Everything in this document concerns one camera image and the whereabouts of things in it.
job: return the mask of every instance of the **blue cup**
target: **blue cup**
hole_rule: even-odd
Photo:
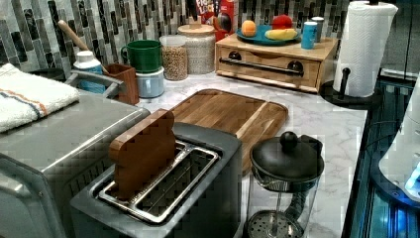
[[[302,49],[314,49],[317,25],[318,24],[316,22],[305,22],[301,41]]]

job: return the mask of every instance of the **apple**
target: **apple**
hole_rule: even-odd
[[[282,14],[280,16],[275,17],[272,20],[272,29],[289,29],[293,25],[292,20],[289,16]]]

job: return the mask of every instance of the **kitchen counter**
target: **kitchen counter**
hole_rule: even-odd
[[[262,100],[280,103],[288,108],[288,118],[276,136],[293,131],[320,140],[325,170],[321,175],[312,208],[308,237],[340,237],[342,234],[353,177],[367,117],[366,111],[335,106],[316,94],[240,81],[214,72],[189,75],[182,81],[165,81],[165,92],[153,99],[141,98],[137,106],[151,112],[170,109],[196,91],[215,88]],[[247,210],[249,175],[243,177],[243,218]]]

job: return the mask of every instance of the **french press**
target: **french press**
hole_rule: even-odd
[[[324,171],[322,143],[285,132],[255,144],[244,237],[306,236],[305,230]]]

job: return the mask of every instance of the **french press lid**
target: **french press lid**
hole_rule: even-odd
[[[308,136],[298,138],[293,132],[284,132],[279,138],[261,141],[252,148],[253,172],[260,179],[283,181],[291,188],[319,178],[324,171],[321,157],[322,143]],[[271,187],[288,190],[286,187]]]

